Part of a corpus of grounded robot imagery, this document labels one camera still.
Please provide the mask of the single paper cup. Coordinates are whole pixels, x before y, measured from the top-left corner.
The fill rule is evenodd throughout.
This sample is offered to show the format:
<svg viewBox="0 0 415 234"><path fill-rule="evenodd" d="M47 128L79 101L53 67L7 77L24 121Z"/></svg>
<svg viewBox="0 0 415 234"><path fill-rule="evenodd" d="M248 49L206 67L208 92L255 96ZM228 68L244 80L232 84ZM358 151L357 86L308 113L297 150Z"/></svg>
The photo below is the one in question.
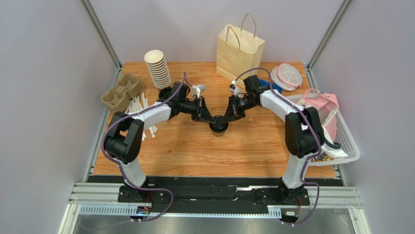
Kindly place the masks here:
<svg viewBox="0 0 415 234"><path fill-rule="evenodd" d="M226 131L214 131L214 130L212 130L211 132L215 137L222 137L222 136L224 136Z"/></svg>

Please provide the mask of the brown paper bag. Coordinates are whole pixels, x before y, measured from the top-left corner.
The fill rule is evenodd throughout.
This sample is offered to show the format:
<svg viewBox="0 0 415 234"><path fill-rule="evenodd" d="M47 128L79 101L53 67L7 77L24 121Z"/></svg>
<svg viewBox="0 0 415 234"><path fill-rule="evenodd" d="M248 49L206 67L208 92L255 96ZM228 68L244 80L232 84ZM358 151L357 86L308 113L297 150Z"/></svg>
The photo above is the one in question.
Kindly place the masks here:
<svg viewBox="0 0 415 234"><path fill-rule="evenodd" d="M230 81L260 66L265 40L242 26L227 24L217 36L216 72Z"/></svg>

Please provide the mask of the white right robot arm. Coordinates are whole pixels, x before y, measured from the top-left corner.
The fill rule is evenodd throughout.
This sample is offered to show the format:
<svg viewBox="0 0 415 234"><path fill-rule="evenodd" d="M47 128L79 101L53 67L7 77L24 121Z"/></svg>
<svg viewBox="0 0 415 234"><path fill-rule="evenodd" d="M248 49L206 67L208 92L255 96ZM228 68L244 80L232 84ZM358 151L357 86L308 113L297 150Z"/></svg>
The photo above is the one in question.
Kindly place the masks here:
<svg viewBox="0 0 415 234"><path fill-rule="evenodd" d="M321 152L325 138L319 117L314 107L301 107L276 92L271 85L262 85L256 75L244 79L246 93L229 97L228 108L219 120L221 126L245 117L245 111L262 106L285 123L285 145L289 151L286 171L278 185L280 200L289 203L296 199L304 188L304 174L313 154Z"/></svg>

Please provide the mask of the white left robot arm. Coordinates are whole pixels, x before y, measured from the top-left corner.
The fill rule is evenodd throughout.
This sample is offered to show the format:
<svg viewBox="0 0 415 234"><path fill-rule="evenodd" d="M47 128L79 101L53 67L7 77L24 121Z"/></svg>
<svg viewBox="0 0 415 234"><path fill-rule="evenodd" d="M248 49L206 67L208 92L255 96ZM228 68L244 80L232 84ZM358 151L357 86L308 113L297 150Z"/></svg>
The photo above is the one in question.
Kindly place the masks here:
<svg viewBox="0 0 415 234"><path fill-rule="evenodd" d="M177 81L171 88L160 91L159 100L150 107L131 114L115 113L104 133L101 151L117 164L125 183L140 193L151 191L137 159L145 130L180 113L189 114L194 122L216 122L203 97L187 97L189 89L185 82Z"/></svg>

